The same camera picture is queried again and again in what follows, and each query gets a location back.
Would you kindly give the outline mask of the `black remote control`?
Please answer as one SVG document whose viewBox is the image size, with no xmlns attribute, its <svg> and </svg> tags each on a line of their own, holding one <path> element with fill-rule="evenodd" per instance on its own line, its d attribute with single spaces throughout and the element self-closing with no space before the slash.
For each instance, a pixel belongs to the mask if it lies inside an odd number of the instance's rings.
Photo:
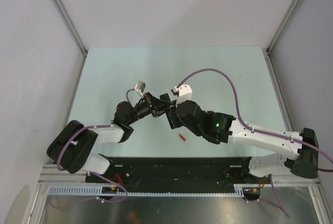
<svg viewBox="0 0 333 224">
<path fill-rule="evenodd" d="M 174 103 L 171 101 L 169 94 L 161 94 L 159 96 L 160 100 L 163 101 L 163 107 L 164 107 L 164 113 L 166 114 L 166 117 L 168 119 L 168 112 L 175 107 Z"/>
</svg>

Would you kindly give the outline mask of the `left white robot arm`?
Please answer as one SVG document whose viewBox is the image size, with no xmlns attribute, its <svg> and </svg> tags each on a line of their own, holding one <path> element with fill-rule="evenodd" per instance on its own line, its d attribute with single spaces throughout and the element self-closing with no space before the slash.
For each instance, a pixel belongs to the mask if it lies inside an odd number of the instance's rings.
<svg viewBox="0 0 333 224">
<path fill-rule="evenodd" d="M 168 94 L 156 98 L 145 93 L 134 106 L 122 101 L 110 124 L 85 126 L 77 120 L 70 121 L 49 145 L 46 154 L 60 171 L 71 174 L 80 170 L 95 172 L 103 182 L 110 182 L 115 176 L 114 168 L 107 158 L 94 153 L 93 149 L 105 143 L 127 141 L 134 131 L 131 124 L 148 115 L 159 117 L 174 106 L 175 101 L 171 101 Z"/>
</svg>

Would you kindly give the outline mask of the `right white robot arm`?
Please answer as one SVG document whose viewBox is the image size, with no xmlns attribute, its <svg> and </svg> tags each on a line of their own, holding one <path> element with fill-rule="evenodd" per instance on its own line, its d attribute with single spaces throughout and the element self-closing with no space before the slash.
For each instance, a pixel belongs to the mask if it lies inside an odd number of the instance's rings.
<svg viewBox="0 0 333 224">
<path fill-rule="evenodd" d="M 262 130 L 242 124 L 232 115 L 206 112 L 190 100 L 173 107 L 166 115 L 172 129 L 186 127 L 210 143 L 246 144 L 272 151 L 272 155 L 245 159 L 240 177 L 246 183 L 288 170 L 301 178 L 318 177 L 318 142 L 312 129 L 304 128 L 301 132 Z"/>
</svg>

